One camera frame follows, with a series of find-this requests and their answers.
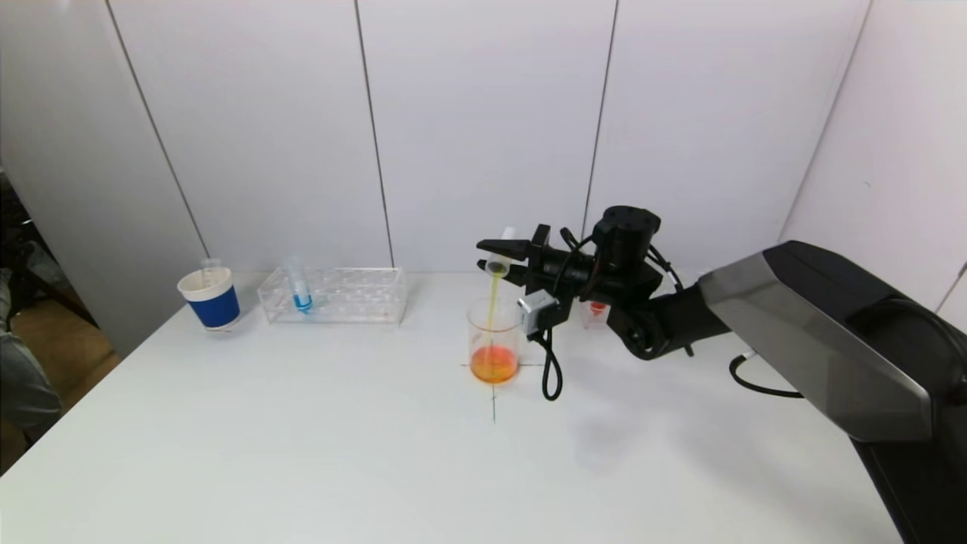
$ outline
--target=white wall panel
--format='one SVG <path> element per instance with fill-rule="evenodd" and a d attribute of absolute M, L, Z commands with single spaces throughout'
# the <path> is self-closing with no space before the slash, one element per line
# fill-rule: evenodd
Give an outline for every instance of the white wall panel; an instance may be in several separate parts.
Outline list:
<path fill-rule="evenodd" d="M 390 265 L 352 1 L 111 6 L 213 257 Z"/>
<path fill-rule="evenodd" d="M 0 163 L 122 356 L 204 249 L 104 2 L 0 2 Z"/>
<path fill-rule="evenodd" d="M 580 232 L 613 1 L 367 0 L 360 15 L 397 264 L 473 269 L 507 225 Z"/>
<path fill-rule="evenodd" d="M 662 219 L 678 266 L 776 243 L 866 0 L 621 0 L 586 228 L 614 204 Z"/>
<path fill-rule="evenodd" d="M 967 261 L 967 2 L 873 3 L 783 237 L 937 308 Z"/>

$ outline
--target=blue paper cup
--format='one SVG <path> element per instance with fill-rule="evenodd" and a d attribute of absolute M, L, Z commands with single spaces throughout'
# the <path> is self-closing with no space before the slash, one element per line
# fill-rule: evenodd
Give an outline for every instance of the blue paper cup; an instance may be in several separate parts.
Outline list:
<path fill-rule="evenodd" d="M 224 266 L 209 270 L 208 287 L 202 281 L 201 270 L 196 270 L 178 282 L 178 290 L 206 329 L 224 330 L 239 318 L 239 299 L 235 295 L 231 270 Z"/>

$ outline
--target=orange liquid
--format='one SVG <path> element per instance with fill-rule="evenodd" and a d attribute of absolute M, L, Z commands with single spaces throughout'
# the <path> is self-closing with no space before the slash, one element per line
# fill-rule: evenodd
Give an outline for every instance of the orange liquid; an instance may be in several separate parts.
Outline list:
<path fill-rule="evenodd" d="M 517 356 L 503 346 L 484 346 L 470 357 L 470 372 L 487 383 L 503 383 L 517 374 Z"/>

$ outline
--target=small cup with red liquid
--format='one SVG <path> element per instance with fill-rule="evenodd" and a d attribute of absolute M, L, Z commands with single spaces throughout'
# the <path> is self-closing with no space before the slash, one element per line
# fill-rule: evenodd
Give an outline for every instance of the small cup with red liquid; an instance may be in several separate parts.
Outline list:
<path fill-rule="evenodd" d="M 503 383 L 517 374 L 520 309 L 509 300 L 484 298 L 467 311 L 470 372 L 487 383 Z"/>
<path fill-rule="evenodd" d="M 584 328 L 606 327 L 607 315 L 611 307 L 602 302 L 592 302 L 586 300 L 581 303 L 581 323 Z"/>

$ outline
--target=glass beaker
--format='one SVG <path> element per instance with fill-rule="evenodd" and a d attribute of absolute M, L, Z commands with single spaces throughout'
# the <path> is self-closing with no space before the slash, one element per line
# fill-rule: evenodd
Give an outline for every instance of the glass beaker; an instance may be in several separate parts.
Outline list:
<path fill-rule="evenodd" d="M 487 383 L 517 374 L 520 309 L 509 300 L 482 298 L 467 311 L 470 323 L 470 372 Z"/>

